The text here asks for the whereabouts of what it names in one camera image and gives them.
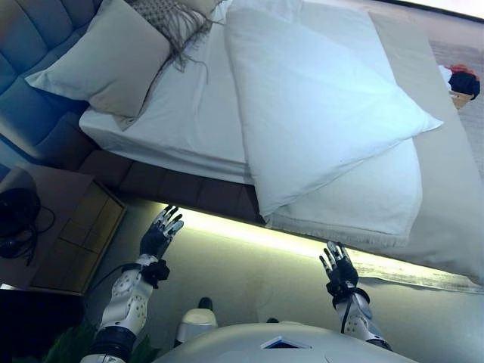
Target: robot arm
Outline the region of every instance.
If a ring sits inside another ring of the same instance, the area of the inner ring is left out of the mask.
[[[123,363],[129,360],[136,336],[147,317],[147,303],[158,281],[168,278],[169,269],[160,259],[175,234],[183,227],[178,208],[166,207],[155,218],[141,240],[140,256],[127,265],[111,290],[111,300],[89,353],[81,363]]]
[[[324,249],[328,262],[319,256],[330,282],[326,285],[333,297],[333,307],[341,320],[341,333],[392,350],[373,322],[370,297],[358,287],[358,272],[342,244],[327,243]]]

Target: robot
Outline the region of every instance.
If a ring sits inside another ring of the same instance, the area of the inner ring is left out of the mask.
[[[167,206],[141,239],[140,256],[125,266],[114,283],[95,341],[81,363],[128,362],[147,320],[150,296],[169,275],[162,257],[183,227],[177,212],[178,207]],[[357,287],[358,273],[345,247],[328,242],[324,254],[319,258],[341,321],[339,333],[275,319],[265,324],[218,327],[210,301],[204,298],[202,309],[192,309],[183,317],[176,347],[154,363],[414,362],[395,354],[374,323],[370,297]]]

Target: gray pillow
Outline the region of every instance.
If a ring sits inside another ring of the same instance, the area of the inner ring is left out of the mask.
[[[136,117],[169,42],[123,0],[104,0],[86,34],[48,69],[26,77],[36,88]]]
[[[181,55],[187,40],[209,27],[203,15],[176,0],[137,0],[132,7],[169,40],[182,66]]]

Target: upholstered headboard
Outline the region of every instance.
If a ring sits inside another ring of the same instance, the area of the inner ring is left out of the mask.
[[[101,0],[0,0],[0,138],[42,163],[75,169],[96,148],[79,129],[87,104],[30,87],[82,36]]]

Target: carpet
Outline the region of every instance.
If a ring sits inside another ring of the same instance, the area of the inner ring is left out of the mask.
[[[467,133],[477,169],[484,184],[484,51],[463,45],[430,41],[437,63],[448,66],[466,64],[481,79],[481,93],[475,100],[467,102],[459,111],[462,126]]]

